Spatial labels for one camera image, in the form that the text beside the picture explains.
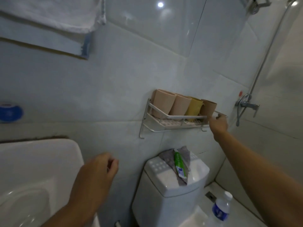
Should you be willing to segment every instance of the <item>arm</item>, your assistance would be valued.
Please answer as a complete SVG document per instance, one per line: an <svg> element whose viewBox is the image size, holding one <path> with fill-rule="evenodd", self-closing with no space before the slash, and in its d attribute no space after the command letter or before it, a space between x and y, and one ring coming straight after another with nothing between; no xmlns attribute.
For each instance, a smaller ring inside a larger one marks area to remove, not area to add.
<svg viewBox="0 0 303 227"><path fill-rule="evenodd" d="M118 160L113 159L109 153L104 153L83 165L67 205L41 227L83 227L104 203L118 172L118 164Z"/></svg>
<svg viewBox="0 0 303 227"><path fill-rule="evenodd" d="M209 125L242 186L269 226L303 226L303 187L227 132L225 116Z"/></svg>

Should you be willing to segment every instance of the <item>blue round object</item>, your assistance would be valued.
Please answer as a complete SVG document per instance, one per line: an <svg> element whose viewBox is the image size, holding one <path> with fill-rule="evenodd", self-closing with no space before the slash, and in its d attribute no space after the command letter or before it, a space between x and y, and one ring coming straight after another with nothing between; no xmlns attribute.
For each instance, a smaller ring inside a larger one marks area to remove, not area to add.
<svg viewBox="0 0 303 227"><path fill-rule="evenodd" d="M23 110L21 107L10 103L0 103L1 122L14 122L21 119L22 116Z"/></svg>

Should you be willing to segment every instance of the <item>toilet tank lid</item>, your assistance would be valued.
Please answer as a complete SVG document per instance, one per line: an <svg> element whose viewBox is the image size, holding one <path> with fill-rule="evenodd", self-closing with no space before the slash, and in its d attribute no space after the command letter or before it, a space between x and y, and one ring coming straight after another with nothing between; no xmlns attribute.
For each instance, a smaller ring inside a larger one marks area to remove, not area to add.
<svg viewBox="0 0 303 227"><path fill-rule="evenodd" d="M190 172L186 186L180 186L173 169L160 157L147 161L144 170L155 187L164 197L179 196L204 186L209 174L209 167L195 154L190 153Z"/></svg>

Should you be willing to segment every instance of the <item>yellow cup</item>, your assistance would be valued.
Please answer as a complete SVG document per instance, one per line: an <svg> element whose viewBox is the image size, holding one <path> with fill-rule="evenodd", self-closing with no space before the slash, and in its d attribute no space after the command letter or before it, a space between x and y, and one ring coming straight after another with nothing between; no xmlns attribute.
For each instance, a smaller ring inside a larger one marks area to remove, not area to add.
<svg viewBox="0 0 303 227"><path fill-rule="evenodd" d="M191 102L189 104L189 107L185 113L186 116L197 116L200 112L200 109L203 105L203 101L200 99L197 99L195 97L191 97Z"/></svg>

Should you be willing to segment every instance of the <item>floor drain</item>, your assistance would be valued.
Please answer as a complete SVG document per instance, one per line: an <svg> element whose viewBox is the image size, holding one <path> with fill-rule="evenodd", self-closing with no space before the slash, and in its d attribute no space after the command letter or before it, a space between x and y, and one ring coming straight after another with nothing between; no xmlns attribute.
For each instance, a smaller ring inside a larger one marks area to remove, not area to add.
<svg viewBox="0 0 303 227"><path fill-rule="evenodd" d="M210 191L207 192L207 194L205 195L206 197L208 197L209 200L211 200L213 203L216 201L216 196L213 195Z"/></svg>

